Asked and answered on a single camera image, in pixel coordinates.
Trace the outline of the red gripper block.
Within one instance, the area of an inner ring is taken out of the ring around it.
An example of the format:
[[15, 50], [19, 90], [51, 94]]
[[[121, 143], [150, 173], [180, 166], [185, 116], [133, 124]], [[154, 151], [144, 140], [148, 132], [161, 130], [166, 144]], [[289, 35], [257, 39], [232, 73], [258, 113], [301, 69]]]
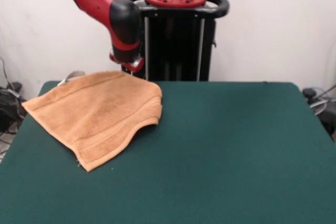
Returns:
[[109, 53], [109, 57], [112, 61], [119, 64], [122, 68], [129, 72], [139, 72], [144, 65], [144, 58], [138, 56], [133, 63], [121, 63], [114, 56], [114, 51], [111, 49]]

